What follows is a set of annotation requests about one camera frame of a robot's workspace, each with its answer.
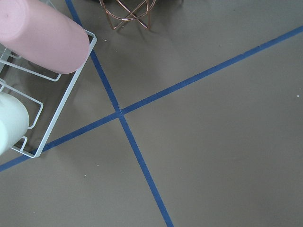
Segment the white cup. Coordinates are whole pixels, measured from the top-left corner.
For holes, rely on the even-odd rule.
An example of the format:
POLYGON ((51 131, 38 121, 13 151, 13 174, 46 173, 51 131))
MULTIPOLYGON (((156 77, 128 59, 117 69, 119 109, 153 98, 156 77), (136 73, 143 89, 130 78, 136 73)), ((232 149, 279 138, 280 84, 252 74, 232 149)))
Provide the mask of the white cup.
POLYGON ((14 96, 0 94, 0 153, 14 146, 27 132, 29 114, 14 96))

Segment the pink cup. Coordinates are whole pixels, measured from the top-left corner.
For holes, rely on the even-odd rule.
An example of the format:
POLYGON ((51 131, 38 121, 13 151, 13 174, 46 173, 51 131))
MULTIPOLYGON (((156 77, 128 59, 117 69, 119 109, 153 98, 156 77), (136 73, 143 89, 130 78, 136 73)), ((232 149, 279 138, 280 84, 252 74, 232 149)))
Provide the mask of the pink cup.
POLYGON ((86 31, 39 0, 1 0, 0 43, 60 74, 75 72, 89 56, 86 31))

